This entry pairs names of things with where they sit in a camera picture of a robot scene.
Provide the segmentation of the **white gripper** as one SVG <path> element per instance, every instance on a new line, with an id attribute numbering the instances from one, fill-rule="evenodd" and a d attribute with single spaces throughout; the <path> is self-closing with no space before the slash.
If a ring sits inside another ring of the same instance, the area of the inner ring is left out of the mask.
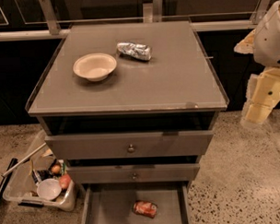
<path id="1" fill-rule="evenodd" d="M 254 52 L 256 29 L 235 45 L 234 52 L 245 54 Z M 280 68 L 265 67 L 259 75 L 251 74 L 247 84 L 240 123 L 246 125 L 262 124 L 280 101 Z"/>

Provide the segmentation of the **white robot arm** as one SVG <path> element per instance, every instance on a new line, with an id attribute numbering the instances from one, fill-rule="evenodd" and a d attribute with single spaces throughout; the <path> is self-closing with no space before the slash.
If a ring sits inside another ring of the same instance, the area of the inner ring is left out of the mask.
<path id="1" fill-rule="evenodd" d="M 234 51 L 252 53 L 254 61 L 264 66 L 259 75 L 250 76 L 240 119 L 243 126 L 262 124 L 280 101 L 280 0 Z"/>

